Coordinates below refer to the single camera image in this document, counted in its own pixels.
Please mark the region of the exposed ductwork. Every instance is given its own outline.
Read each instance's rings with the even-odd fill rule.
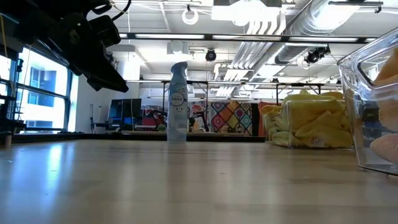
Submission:
[[[344,24],[359,6],[329,5],[330,0],[313,0],[286,30],[286,35],[329,35]],[[283,64],[293,62],[307,47],[274,43],[265,56],[254,67],[252,82],[262,82],[285,68]]]

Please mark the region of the wooden table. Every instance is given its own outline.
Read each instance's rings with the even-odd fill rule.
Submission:
[[[397,223],[353,151],[81,140],[0,152],[0,223]]]

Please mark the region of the window frame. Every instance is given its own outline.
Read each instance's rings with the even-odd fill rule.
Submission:
[[[33,87],[30,85],[24,85],[22,83],[18,83],[18,78],[19,75],[21,75],[20,72],[17,71],[18,66],[22,63],[22,66],[24,66],[26,62],[23,62],[23,60],[19,57],[18,55],[18,61],[14,61],[11,60],[11,67],[10,67],[10,76],[9,76],[9,80],[5,80],[0,78],[0,83],[5,84],[7,86],[7,96],[11,96],[11,83],[14,84],[14,87],[16,89],[16,99],[18,97],[18,89],[21,90],[28,90],[31,93],[38,93],[38,94],[44,94],[44,95],[48,95],[48,96],[54,96],[57,98],[62,98],[65,102],[65,107],[64,107],[64,119],[63,119],[63,128],[33,128],[33,127],[26,127],[25,131],[67,131],[68,130],[68,122],[69,122],[69,115],[70,115],[70,104],[71,104],[71,100],[70,100],[70,92],[71,92],[71,87],[72,87],[72,76],[74,75],[73,72],[67,67],[67,65],[65,65],[64,63],[60,63],[57,60],[54,60],[46,55],[44,55],[43,53],[36,51],[34,49],[31,49],[31,51],[53,61],[56,63],[59,63],[62,66],[65,66],[67,68],[67,92],[65,95],[61,95],[52,91],[48,91],[48,90],[43,90],[37,87]],[[15,118],[15,114],[17,114],[16,111],[16,107],[14,107],[14,110],[12,113],[9,114],[8,118],[9,119],[14,119]]]

